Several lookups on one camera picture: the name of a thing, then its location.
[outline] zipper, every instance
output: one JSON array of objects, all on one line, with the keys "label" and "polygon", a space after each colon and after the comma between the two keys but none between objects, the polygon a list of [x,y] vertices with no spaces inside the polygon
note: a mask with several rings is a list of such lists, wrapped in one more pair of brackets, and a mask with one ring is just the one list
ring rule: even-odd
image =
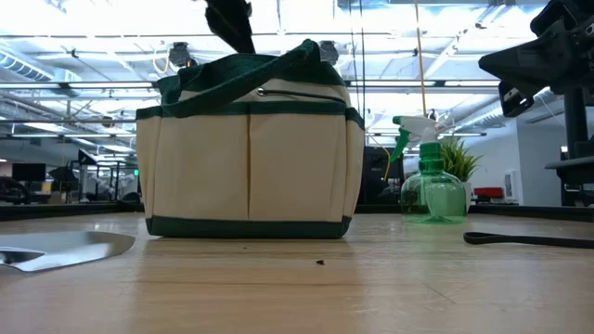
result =
[{"label": "zipper", "polygon": [[344,102],[343,99],[341,99],[339,97],[335,97],[335,96],[323,96],[323,95],[318,95],[318,94],[309,94],[309,93],[293,92],[293,91],[286,91],[286,90],[265,89],[263,87],[256,89],[256,94],[258,96],[290,95],[290,96],[313,97],[313,98],[328,99],[328,100],[346,104],[346,102]]}]

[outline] canvas tote bag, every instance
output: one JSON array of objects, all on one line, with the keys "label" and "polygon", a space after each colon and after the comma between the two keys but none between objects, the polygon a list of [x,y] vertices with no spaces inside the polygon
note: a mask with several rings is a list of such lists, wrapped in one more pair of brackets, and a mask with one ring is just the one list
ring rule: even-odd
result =
[{"label": "canvas tote bag", "polygon": [[151,235],[340,238],[361,184],[364,124],[315,42],[236,54],[159,81],[136,113]]}]

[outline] metal trowel blade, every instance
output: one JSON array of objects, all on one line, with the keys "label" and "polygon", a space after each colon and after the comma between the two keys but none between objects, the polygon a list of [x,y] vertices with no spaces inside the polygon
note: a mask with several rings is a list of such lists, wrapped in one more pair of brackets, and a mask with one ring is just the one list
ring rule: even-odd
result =
[{"label": "metal trowel blade", "polygon": [[107,232],[61,232],[0,236],[0,265],[23,272],[107,259],[128,251],[134,238]]}]

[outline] spray bottle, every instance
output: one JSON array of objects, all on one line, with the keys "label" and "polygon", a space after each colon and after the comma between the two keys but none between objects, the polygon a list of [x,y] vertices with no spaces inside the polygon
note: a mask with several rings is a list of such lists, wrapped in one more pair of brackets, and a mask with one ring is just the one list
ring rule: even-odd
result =
[{"label": "spray bottle", "polygon": [[444,172],[442,145],[436,121],[424,117],[396,116],[400,137],[392,160],[405,150],[412,136],[420,137],[419,172],[402,185],[401,205],[405,223],[455,224],[466,217],[466,191],[456,176]]}]

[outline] desk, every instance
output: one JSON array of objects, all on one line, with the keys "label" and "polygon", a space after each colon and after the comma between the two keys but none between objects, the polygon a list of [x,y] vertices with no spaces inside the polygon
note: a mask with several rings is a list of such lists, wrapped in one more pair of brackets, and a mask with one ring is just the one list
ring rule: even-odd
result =
[{"label": "desk", "polygon": [[594,238],[589,223],[480,214],[448,226],[357,215],[344,240],[158,239],[133,213],[3,222],[0,234],[137,241],[122,256],[41,274],[1,267],[0,332],[594,332],[594,250],[469,246],[469,229]]}]

